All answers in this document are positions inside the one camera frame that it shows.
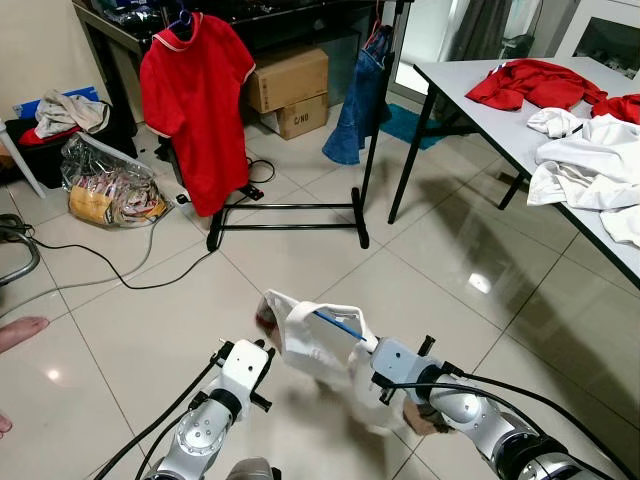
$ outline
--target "human foot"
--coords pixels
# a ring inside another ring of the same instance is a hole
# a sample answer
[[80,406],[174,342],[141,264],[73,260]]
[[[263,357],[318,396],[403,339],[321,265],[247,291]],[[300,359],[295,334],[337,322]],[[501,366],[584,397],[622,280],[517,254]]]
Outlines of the human foot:
[[4,327],[0,327],[0,353],[6,352],[11,347],[15,347],[33,337],[36,333],[45,329],[47,325],[49,325],[49,320],[44,317],[22,317]]
[[11,430],[13,425],[7,417],[0,415],[0,438],[4,437],[4,434]]

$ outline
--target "black desk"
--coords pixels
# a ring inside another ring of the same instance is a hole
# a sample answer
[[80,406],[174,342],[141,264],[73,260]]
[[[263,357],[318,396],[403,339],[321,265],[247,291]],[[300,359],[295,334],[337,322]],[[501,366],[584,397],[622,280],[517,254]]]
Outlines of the black desk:
[[[95,13],[86,0],[72,0],[72,3],[113,104],[114,114],[133,136],[137,132],[136,122],[109,43],[126,50],[134,70],[139,74],[142,57],[151,46],[152,36],[140,38],[126,32]],[[368,17],[374,5],[375,0],[329,0],[258,17],[224,20],[233,25],[249,51],[257,53],[278,44],[304,39],[320,29],[349,25],[349,22],[353,23],[358,18]]]

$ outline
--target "clothes rack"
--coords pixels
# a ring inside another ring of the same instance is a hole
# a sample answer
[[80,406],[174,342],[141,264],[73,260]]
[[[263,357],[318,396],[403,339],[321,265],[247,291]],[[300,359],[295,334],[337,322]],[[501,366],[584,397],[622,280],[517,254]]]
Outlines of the clothes rack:
[[[374,0],[361,0],[368,3]],[[384,4],[392,0],[378,0],[378,4]],[[360,247],[369,248],[370,240],[367,232],[367,226],[364,221],[364,204],[371,177],[373,167],[373,158],[375,156],[376,144],[378,142],[378,132],[382,119],[382,112],[386,101],[387,87],[391,78],[391,70],[395,60],[396,39],[398,34],[398,25],[400,23],[400,15],[404,10],[406,3],[413,3],[414,0],[397,0],[395,1],[395,11],[393,16],[393,41],[391,49],[384,60],[384,76],[380,85],[378,100],[374,109],[374,128],[371,135],[371,143],[369,153],[367,155],[367,163],[365,165],[365,173],[360,188],[353,187],[351,189],[351,203],[310,203],[310,204],[225,204],[211,220],[209,235],[207,236],[207,249],[210,252],[215,251],[219,246],[220,235],[225,230],[334,230],[348,229],[356,230],[360,240]],[[225,218],[230,210],[352,210],[354,222],[344,223],[313,223],[313,224],[252,224],[252,225],[227,225]]]

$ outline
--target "white table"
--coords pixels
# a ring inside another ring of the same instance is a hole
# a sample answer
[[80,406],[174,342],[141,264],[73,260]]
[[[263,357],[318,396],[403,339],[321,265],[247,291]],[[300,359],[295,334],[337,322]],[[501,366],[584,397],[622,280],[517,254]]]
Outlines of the white table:
[[[550,63],[565,66],[595,83],[609,93],[609,97],[618,97],[634,91],[632,81],[622,74],[614,72],[590,58],[545,59]],[[418,151],[420,140],[426,135],[461,134],[455,127],[427,129],[426,121],[431,113],[437,95],[444,95],[453,102],[466,117],[475,130],[481,134],[507,161],[509,161],[526,178],[536,169],[535,152],[549,139],[546,135],[527,127],[527,120],[540,109],[527,102],[517,112],[497,110],[476,103],[465,97],[473,87],[486,78],[490,70],[504,60],[475,60],[463,62],[441,62],[420,64],[420,70],[429,82],[429,94],[425,100],[422,114],[416,129],[407,161],[402,172],[396,198],[389,214],[389,223],[395,216],[402,200],[404,188],[409,179],[411,168]],[[581,102],[572,109],[578,117],[591,118],[591,105]],[[569,207],[566,203],[555,206],[598,247],[633,284],[640,288],[640,249],[614,242],[602,226],[597,212]]]

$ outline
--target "gray cloth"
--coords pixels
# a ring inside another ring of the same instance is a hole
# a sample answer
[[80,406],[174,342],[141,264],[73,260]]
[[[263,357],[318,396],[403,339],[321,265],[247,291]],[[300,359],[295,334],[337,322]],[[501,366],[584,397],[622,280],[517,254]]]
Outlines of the gray cloth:
[[[510,9],[511,0],[470,0],[446,61],[497,59]],[[456,110],[442,97],[434,106],[435,117],[441,121]]]
[[35,133],[39,138],[66,132],[76,125],[85,132],[96,133],[109,123],[109,107],[82,95],[67,97],[57,90],[49,90],[38,104],[36,120]]

